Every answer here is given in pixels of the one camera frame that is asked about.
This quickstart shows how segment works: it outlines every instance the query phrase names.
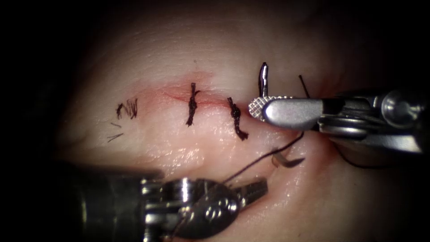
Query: black suture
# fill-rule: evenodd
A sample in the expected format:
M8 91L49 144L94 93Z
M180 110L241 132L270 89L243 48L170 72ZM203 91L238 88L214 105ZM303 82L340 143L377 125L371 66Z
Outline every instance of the black suture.
M340 157L342 157L342 159L343 159L346 163L350 164L350 165L351 165L351 166L353 166L353 167L357 167L357 168L361 168L361 169L374 169L374 170L379 170L379 169L387 169L387 168L391 168L391 167L394 167L394 166L395 166L394 164L388 164L388 165L374 165L374 166L371 166L371 165L359 165L359 164L356 164L356 163L354 163L354 162L350 161L348 158L346 158L346 156L342 153L342 151L340 151L339 146L337 146L337 144L333 143L333 145L335 146L335 149L336 149L336 150L337 150L337 152L339 153Z
M230 104L230 108L232 109L230 114L234 120L234 131L236 132L237 136L239 136L239 138L242 141L244 141L245 139L248 138L248 133L243 132L239 128L239 124L241 121L241 110L236 106L236 104L233 103L233 100L231 97L227 98L227 100L228 100L228 103Z
M127 114L130 119L135 118L138 115L138 99L134 99L134 101L127 100L127 107L129 110Z
M116 118L117 118L118 120L122 118L122 115L121 115L121 108L122 108L123 106L124 106L123 104L119 104L119 105L118 105L118 108L116 109Z
M196 109L197 109L197 103L196 103L196 95L197 93L199 93L200 91L196 91L196 84L193 82L191 83L191 97L189 98L189 102L188 102L188 120L185 123L186 125L188 125L188 127L190 127L193 124L193 118L194 118L194 114L196 113Z
M133 101L130 101L129 99L125 102L126 105L123 103L118 105L118 108L116 109L116 117L117 119L122 118L121 109L124 109L127 116L130 117L130 119L135 118L138 115L138 99L135 98Z
M244 171L248 170L250 167L252 167L253 165L257 164L258 162L260 162L262 159L272 156L273 154L276 154L278 152L282 152L285 149L288 149L289 147L291 147L293 144L295 144L297 141L299 141L301 138L303 138L304 132L301 132L300 135L295 138L293 141L291 141L290 143L288 143L287 145L285 145L284 147L281 147L280 149L276 149L273 150L269 153L266 153L265 155L262 155L260 158L254 160L253 162L249 163L248 165L246 165L244 168L240 169L238 172L234 173L233 175L231 175L229 178L225 179L223 182L221 182L222 184L225 184L231 180L233 180L234 178L236 178L237 176L239 176L240 174L242 174Z
M306 97L310 98L308 89L306 88L305 82L303 81L303 78L301 75L299 75L299 79L300 79L301 85L303 86L303 90L305 90Z
M111 123L111 125L122 128L121 125L118 125L118 124Z
M114 139L116 139L116 138L118 138L118 137L120 137L121 135L123 135L124 133L121 133L121 134L117 134L117 135L114 135L114 136L109 136L108 138L110 139L110 140L108 140L107 142L109 143L109 142L111 142L112 140L114 140Z

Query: surgical suture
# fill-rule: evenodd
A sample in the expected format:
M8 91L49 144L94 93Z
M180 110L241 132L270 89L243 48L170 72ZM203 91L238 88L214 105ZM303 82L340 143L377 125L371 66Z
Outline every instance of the surgical suture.
M230 108L232 111L230 112L233 120L234 120L234 131L236 132L237 136L243 141L248 138L248 133L243 132L239 128L239 123L241 121L241 110L236 106L236 104L233 103L233 100L231 97L227 98L228 103L230 104Z
M133 101L127 100L125 105L123 103L119 104L116 108L117 119L122 118L121 110L124 109L125 113L130 117L130 119L135 118L138 115L138 99L135 98Z
M118 138L118 137L120 137L121 135L123 135L124 133L121 133L121 134L117 134L117 135L114 135L114 136L109 136L108 137L108 139L110 139L110 140L108 140L107 142L109 143L109 142L111 142L112 140L114 140L114 139L116 139L116 138Z
M269 153L266 153L264 155L262 155L261 157L259 157L258 159L254 160L253 162L249 163L248 165L246 165L244 168L240 169L238 172L234 173L233 175L231 175L230 177L228 177L227 179L225 179L222 183L225 184L231 180L233 180L234 178L236 178L237 176L239 176L240 174L242 174L243 172L245 172L246 170L248 170L249 168L251 168L252 166L254 166L255 164L257 164L258 162L260 162L261 160L263 160L266 157L272 156L276 153L282 152L288 148L290 148L292 145L294 145L297 141L299 141L301 138L303 138L304 132L301 132L300 135L295 138L293 141L291 141L290 143L288 143L287 145L285 145L284 147L281 147L279 149L275 149L272 150Z
M122 128L121 125L118 125L118 124L111 123L111 125L116 126L118 128Z
M196 84L194 82L191 83L191 97L189 98L189 102L188 102L189 115L188 115L188 120L185 123L188 125L188 127L190 127L193 124L194 114L196 113L196 109L197 109L197 103L196 103L195 97L199 92L200 91L196 91Z

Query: cut suture end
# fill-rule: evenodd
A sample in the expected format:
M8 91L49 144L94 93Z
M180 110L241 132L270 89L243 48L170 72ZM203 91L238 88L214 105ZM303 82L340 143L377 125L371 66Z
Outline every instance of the cut suture end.
M237 136L239 136L239 138L244 141L248 138L249 134L247 132L243 132L239 128L239 123L241 121L241 110L236 106L236 104L233 103L233 99L231 97L227 98L227 100L232 110L230 114L234 120L234 131L236 132Z
M116 138L118 138L118 137L122 136L123 134L124 134L124 133L117 134L117 135L114 135L114 136L109 136L109 137L107 137L107 138L109 139L107 142L109 143L109 142L111 142L112 140L114 140L114 139L116 139Z
M185 123L186 125L188 125L188 127L190 127L193 124L194 114L196 113L196 109L197 109L197 103L196 103L195 97L199 92L200 91L196 91L196 84L194 82L191 83L191 97L189 98L189 102L188 102L188 108L189 108L188 120Z
M135 98L133 101L127 100L125 105L123 103L119 104L116 108L116 118L119 120L122 118L121 110L124 109L125 114L130 117L130 119L135 118L138 115L138 99Z

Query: dark background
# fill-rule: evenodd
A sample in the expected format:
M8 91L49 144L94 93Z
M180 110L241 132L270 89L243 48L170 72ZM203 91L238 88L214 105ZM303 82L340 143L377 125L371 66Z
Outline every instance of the dark background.
M382 41L381 48L386 54L388 81L393 85L420 85L427 83L426 63L428 62L428 13L425 7L412 5L408 2L395 3L390 1L338 1L332 6L351 14L357 20L366 23ZM37 189L28 190L24 200L31 210L36 211L37 221L49 220L43 216L47 204L54 204L52 197L41 193L44 184L49 183L49 173L55 172L49 163L49 155L53 150L53 136L58 119L64 110L71 90L75 70L82 55L94 40L94 33L99 29L101 16L109 11L119 11L128 1L60 1L56 3L22 3L16 10L11 31L12 40L18 44L13 60L18 64L15 77L20 77L16 84L17 98L10 103L19 105L17 130L18 160L14 162L19 171L25 170L32 179L28 186ZM409 206L411 217L405 222L408 228L404 235L419 238L426 230L421 219L426 219L423 211L422 197L428 188L425 187L424 164L413 164L416 173L411 176L414 201ZM50 233L55 229L52 221L49 226L39 228L33 236L53 237Z

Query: robotic forceps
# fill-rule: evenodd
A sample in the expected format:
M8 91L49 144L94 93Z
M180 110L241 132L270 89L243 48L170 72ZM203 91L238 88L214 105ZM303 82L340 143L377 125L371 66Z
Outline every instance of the robotic forceps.
M386 166L428 150L428 99L418 90L353 90L311 99L304 86L308 98L269 96L267 76L263 63L260 96L248 106L251 116L281 128L326 134L341 156L358 167Z

